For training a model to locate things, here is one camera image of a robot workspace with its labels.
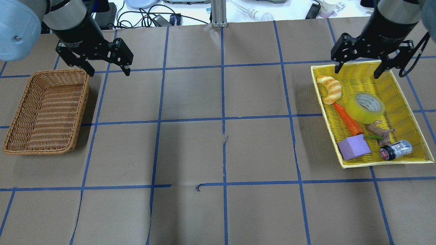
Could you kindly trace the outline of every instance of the bread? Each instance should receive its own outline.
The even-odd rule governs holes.
[[[342,96],[341,82],[333,77],[321,75],[317,78],[319,84],[327,88],[328,96],[324,99],[324,104],[331,105]]]

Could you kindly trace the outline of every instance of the purple block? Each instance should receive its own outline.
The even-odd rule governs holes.
[[[348,137],[337,144],[344,160],[350,160],[371,153],[363,134]]]

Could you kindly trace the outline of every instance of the orange carrot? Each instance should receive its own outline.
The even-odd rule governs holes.
[[[345,111],[345,109],[341,105],[335,102],[333,103],[333,106],[341,116],[342,120],[344,121],[345,125],[348,128],[348,131],[350,131],[352,136],[363,134],[363,128],[360,127],[359,123],[356,122],[356,120],[350,117],[350,115]]]

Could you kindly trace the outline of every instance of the basket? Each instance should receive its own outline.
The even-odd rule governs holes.
[[[3,151],[10,155],[62,154],[74,150],[89,92],[85,71],[34,73],[26,85]]]
[[[427,142],[422,135],[421,129],[407,103],[398,82],[392,71],[384,72],[379,79],[375,79],[373,72],[380,64],[380,61],[365,61],[344,64],[338,74],[334,73],[334,65],[312,66],[312,79],[318,102],[322,109],[324,121],[327,125],[334,150],[342,168],[365,167],[382,164],[409,164],[409,163],[434,163],[434,158],[429,150]],[[380,147],[375,139],[366,139],[371,149],[371,153],[363,157],[345,161],[339,151],[337,142],[350,137],[347,127],[332,105],[323,104],[322,98],[327,97],[328,92],[325,87],[316,82],[320,75],[334,77],[342,84],[342,97],[337,101],[344,106],[354,92],[369,92],[377,96],[386,107],[385,113],[378,119],[382,122],[378,124],[384,129],[395,128],[391,133],[391,142],[407,140],[412,144],[413,152],[409,155],[393,161],[385,161],[379,154]],[[373,135],[367,131],[364,125],[364,135]]]

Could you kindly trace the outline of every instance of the gray table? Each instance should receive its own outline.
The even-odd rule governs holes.
[[[310,66],[366,21],[105,32],[134,52],[132,74],[93,62],[74,151],[0,153],[0,244],[68,244],[77,217],[74,244],[434,243],[435,165],[341,169],[320,114]],[[0,63],[0,138],[28,77],[67,68],[56,43]],[[435,67],[431,42],[398,78],[434,155]]]

